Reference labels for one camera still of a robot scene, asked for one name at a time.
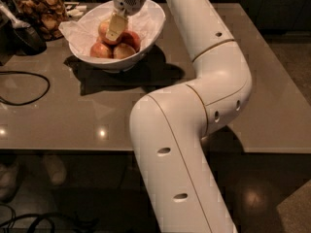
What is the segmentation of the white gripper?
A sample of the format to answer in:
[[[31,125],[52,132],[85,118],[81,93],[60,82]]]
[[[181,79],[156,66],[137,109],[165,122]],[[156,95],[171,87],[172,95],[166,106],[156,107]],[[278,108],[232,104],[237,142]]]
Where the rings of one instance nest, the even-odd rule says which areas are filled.
[[[109,26],[106,31],[106,38],[110,41],[116,41],[121,33],[127,28],[128,18],[125,16],[134,16],[144,6],[146,0],[113,0],[115,11],[109,20]]]

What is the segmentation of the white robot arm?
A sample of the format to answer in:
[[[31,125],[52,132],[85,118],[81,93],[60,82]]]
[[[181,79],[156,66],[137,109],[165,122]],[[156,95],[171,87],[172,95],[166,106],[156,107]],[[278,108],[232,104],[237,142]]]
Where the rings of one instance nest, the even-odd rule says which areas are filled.
[[[109,37],[147,0],[114,0]],[[252,77],[244,55],[209,0],[166,0],[195,77],[142,97],[129,130],[161,233],[238,233],[201,146],[239,116]]]

